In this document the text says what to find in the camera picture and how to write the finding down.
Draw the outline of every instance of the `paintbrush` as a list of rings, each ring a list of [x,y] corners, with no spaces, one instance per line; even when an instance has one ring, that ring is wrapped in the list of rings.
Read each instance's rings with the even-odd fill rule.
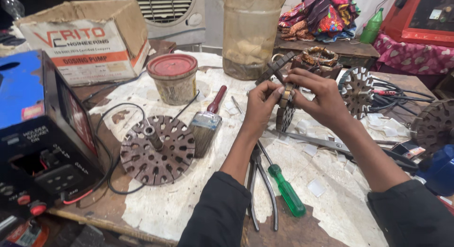
[[[214,98],[214,101],[208,105],[207,111],[197,112],[189,124],[196,144],[195,158],[204,157],[211,147],[213,137],[216,134],[216,129],[223,119],[219,115],[216,115],[216,112],[219,110],[219,103],[226,90],[227,87],[222,86]]]

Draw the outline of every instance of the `air cooler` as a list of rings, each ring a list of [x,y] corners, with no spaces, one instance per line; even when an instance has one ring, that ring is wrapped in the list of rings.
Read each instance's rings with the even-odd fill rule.
[[[204,0],[136,0],[147,23],[148,38],[177,45],[205,42]]]

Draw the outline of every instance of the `light bulb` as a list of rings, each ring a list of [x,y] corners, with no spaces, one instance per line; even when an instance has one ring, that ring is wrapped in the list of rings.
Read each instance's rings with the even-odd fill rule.
[[[15,20],[23,18],[26,10],[19,0],[1,0],[1,7]]]

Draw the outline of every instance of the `scissors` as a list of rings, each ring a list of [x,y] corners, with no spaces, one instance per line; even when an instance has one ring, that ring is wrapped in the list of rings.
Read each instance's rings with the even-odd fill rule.
[[[295,133],[286,133],[286,132],[280,132],[280,133],[284,134],[284,135],[286,135],[286,136],[288,136],[290,138],[293,138],[293,139],[306,141],[306,142],[308,142],[310,144],[316,144],[316,145],[325,146],[327,148],[336,150],[338,152],[341,152],[341,153],[349,156],[348,157],[349,160],[353,159],[353,155],[351,154],[350,150],[343,143],[316,139],[316,138],[307,137],[307,136],[304,136],[304,135],[301,135],[301,134],[295,134]],[[406,157],[404,157],[402,155],[399,155],[397,153],[394,153],[394,152],[386,150],[386,149],[382,149],[382,150],[386,153],[386,155],[391,157],[394,160],[394,162],[400,168],[402,168],[402,170],[404,170],[405,172],[415,173],[415,172],[417,172],[417,170],[419,170],[418,165],[415,162],[413,162],[411,159],[408,159],[408,158],[406,158]]]

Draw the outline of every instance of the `brush bristles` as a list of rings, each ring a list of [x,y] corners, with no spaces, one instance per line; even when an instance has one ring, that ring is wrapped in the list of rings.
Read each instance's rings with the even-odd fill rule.
[[[196,144],[195,158],[202,158],[211,147],[216,131],[200,126],[189,125]]]

